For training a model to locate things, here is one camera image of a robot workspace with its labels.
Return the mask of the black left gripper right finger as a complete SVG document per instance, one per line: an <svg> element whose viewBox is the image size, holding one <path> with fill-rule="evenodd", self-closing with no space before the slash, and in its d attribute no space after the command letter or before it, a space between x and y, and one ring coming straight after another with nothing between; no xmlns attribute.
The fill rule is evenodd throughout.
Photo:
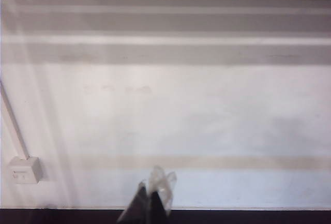
<svg viewBox="0 0 331 224"><path fill-rule="evenodd" d="M170 223L176 182L175 172L166 173L160 166L152 169L147 188L147 223Z"/></svg>

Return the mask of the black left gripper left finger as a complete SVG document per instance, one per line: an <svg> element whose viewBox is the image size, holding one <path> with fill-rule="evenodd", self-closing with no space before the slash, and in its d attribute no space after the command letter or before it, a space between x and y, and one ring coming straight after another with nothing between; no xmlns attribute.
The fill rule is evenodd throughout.
<svg viewBox="0 0 331 224"><path fill-rule="evenodd" d="M146 223L147 203L146 183L142 181L138 184L138 189L130 204L121 213L116 223Z"/></svg>

